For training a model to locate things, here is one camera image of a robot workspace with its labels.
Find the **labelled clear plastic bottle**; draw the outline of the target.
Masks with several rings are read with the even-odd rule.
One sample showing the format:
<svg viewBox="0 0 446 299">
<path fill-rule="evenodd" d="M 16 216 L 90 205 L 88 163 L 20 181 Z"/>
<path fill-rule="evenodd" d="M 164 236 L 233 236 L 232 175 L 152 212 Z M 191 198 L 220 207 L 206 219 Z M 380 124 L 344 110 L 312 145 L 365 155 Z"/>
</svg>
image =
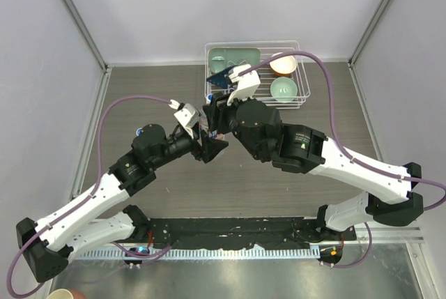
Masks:
<svg viewBox="0 0 446 299">
<path fill-rule="evenodd" d="M 199 110 L 199 128 L 200 130 L 203 130 L 210 139 L 225 140 L 225 135 L 222 133 L 219 133 L 216 130 L 211 130 L 208 124 L 208 119 L 202 109 Z"/>
</svg>

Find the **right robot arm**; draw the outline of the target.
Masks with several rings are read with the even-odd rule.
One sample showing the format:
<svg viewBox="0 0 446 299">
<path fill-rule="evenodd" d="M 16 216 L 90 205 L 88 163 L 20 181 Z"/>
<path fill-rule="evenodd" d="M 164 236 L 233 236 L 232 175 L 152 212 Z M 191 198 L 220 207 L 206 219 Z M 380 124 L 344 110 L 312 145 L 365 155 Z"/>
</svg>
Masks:
<svg viewBox="0 0 446 299">
<path fill-rule="evenodd" d="M 323 205 L 314 223 L 318 237 L 329 240 L 347 228 L 368 221 L 404 227 L 424 212 L 420 194 L 413 192 L 410 178 L 421 167 L 385 164 L 357 153 L 344 155 L 335 140 L 305 125 L 283 123 L 279 111 L 258 100 L 227 102 L 216 93 L 203 106 L 208 127 L 231 133 L 260 162 L 294 174 L 311 174 L 341 181 L 360 189 L 355 198 Z"/>
</svg>

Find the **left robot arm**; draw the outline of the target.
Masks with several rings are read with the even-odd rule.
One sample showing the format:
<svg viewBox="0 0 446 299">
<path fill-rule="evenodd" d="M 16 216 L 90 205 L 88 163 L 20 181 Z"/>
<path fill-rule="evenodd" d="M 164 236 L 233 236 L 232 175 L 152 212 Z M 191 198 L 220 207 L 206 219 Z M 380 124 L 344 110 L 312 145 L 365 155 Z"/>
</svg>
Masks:
<svg viewBox="0 0 446 299">
<path fill-rule="evenodd" d="M 127 206 L 108 220 L 92 221 L 152 183 L 156 169 L 187 154 L 207 163 L 228 145 L 197 126 L 170 136 L 161 125 L 144 126 L 130 151 L 92 187 L 39 220 L 26 217 L 17 224 L 20 253 L 35 281 L 43 283 L 56 277 L 75 257 L 94 247 L 127 238 L 135 243 L 143 241 L 149 221 L 137 206 Z"/>
</svg>

